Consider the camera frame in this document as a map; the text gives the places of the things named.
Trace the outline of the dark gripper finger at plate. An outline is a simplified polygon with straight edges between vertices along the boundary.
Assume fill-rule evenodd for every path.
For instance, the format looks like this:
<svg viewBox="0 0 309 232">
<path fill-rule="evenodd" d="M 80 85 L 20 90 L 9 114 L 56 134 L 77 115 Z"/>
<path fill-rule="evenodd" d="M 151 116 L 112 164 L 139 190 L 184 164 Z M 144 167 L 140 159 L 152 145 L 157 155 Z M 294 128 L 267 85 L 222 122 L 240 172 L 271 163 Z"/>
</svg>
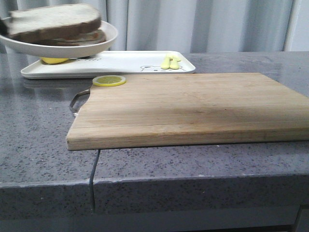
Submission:
<svg viewBox="0 0 309 232">
<path fill-rule="evenodd" d="M 0 18 L 0 34 L 6 37 L 9 36 L 9 28 L 2 18 Z"/>
</svg>

